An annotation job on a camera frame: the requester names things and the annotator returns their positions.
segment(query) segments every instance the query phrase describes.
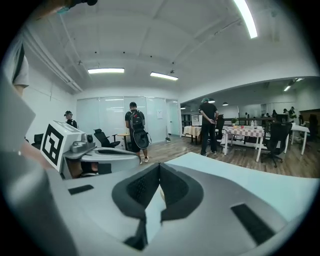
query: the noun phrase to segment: man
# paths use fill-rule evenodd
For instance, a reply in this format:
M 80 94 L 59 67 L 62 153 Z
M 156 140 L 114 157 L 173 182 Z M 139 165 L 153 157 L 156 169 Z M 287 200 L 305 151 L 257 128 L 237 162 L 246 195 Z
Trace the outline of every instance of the man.
M 64 114 L 65 118 L 66 118 L 66 123 L 70 126 L 73 126 L 74 128 L 78 129 L 78 124 L 75 120 L 72 119 L 72 113 L 71 111 L 66 111 Z
M 143 126 L 146 124 L 146 121 L 145 121 L 145 116 L 144 114 L 137 110 L 137 104 L 135 102 L 131 102 L 130 103 L 130 111 L 128 111 L 126 114 L 125 114 L 125 117 L 124 117 L 124 120 L 125 120 L 125 126 L 129 129 L 130 131 L 130 139 L 131 139 L 131 148 L 132 148 L 132 151 L 134 153 L 136 153 L 136 155 L 139 157 L 140 159 L 140 165 L 142 165 L 142 159 L 140 157 L 140 150 L 141 148 L 138 147 L 137 143 L 135 142 L 135 139 L 134 139 L 134 136 L 133 136 L 133 129 L 132 129 L 132 125 L 131 125 L 131 119 L 132 119 L 132 116 L 133 115 L 140 115 L 140 117 L 142 118 L 142 123 L 143 123 Z M 144 162 L 147 163 L 149 161 L 149 157 L 148 157 L 148 150 L 147 149 L 143 149 L 143 154 L 144 154 Z
M 200 113 L 204 117 L 202 118 L 202 147 L 201 155 L 206 156 L 206 150 L 208 145 L 208 136 L 210 134 L 210 148 L 211 153 L 217 154 L 217 144 L 216 144 L 216 121 L 218 119 L 219 113 L 216 106 L 209 103 L 208 98 L 204 98 L 200 105 Z
M 87 3 L 92 6 L 98 0 L 45 0 L 30 16 L 31 20 L 39 20 L 50 14 L 67 11 L 80 3 Z M 29 86 L 29 66 L 24 53 L 21 34 L 18 34 L 11 42 L 1 65 L 0 76 L 4 76 L 22 96 L 24 88 Z M 33 159 L 40 163 L 44 169 L 52 169 L 50 163 L 42 156 L 40 150 L 31 146 L 26 140 L 20 145 L 20 152 L 23 156 Z

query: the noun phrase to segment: black backpack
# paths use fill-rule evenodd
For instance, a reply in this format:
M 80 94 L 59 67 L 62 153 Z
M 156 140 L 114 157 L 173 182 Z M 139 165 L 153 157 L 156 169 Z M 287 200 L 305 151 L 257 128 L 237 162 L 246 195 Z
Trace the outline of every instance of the black backpack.
M 142 116 L 142 113 L 139 110 L 136 110 L 135 112 L 133 112 L 131 114 L 131 128 L 132 130 L 136 131 L 136 130 L 140 130 L 140 129 L 144 129 L 144 119 Z

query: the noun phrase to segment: door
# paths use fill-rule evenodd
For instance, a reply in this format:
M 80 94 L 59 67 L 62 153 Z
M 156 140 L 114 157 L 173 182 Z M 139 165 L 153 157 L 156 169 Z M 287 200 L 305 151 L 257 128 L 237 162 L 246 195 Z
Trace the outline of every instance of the door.
M 180 135 L 178 101 L 173 100 L 169 103 L 170 113 L 170 130 L 172 135 Z

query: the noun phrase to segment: ceiling light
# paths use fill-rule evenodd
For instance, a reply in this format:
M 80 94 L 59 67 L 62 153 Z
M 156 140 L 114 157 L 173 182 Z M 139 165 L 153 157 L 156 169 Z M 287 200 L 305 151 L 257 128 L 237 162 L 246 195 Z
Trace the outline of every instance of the ceiling light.
M 174 77 L 174 76 L 166 75 L 166 74 L 154 73 L 154 72 L 151 72 L 150 76 L 157 77 L 157 78 L 170 79 L 170 80 L 174 80 L 174 81 L 178 80 L 178 77 Z
M 89 74 L 100 74 L 100 73 L 124 73 L 124 68 L 96 68 L 88 69 Z
M 109 101 L 123 101 L 123 100 L 124 100 L 123 98 L 109 98 L 109 99 L 106 99 L 105 101 L 109 102 Z
M 251 38 L 258 36 L 254 19 L 245 0 L 233 0 L 238 7 Z

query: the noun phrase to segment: wooden floor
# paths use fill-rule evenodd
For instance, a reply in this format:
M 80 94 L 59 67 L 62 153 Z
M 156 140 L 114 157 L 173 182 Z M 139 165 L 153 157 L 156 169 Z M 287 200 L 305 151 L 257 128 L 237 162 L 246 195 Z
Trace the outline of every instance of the wooden floor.
M 304 178 L 320 178 L 320 143 L 308 142 L 310 146 L 305 147 L 304 154 L 301 155 L 302 146 L 294 143 L 289 143 L 286 154 L 280 155 L 283 162 L 277 162 L 277 168 L 274 167 L 272 159 L 267 159 L 263 163 L 256 162 L 258 150 L 249 147 L 233 146 L 228 150 L 228 154 L 222 153 L 222 148 L 218 146 L 217 155 L 209 154 L 207 157 L 216 159 L 229 164 L 246 167 L 253 170 L 268 172 L 273 174 L 288 175 Z M 150 163 L 163 163 L 177 157 L 180 157 L 188 152 L 199 154 L 201 145 L 191 143 L 190 138 L 171 136 L 171 142 L 160 142 L 151 144 L 148 147 L 148 155 Z

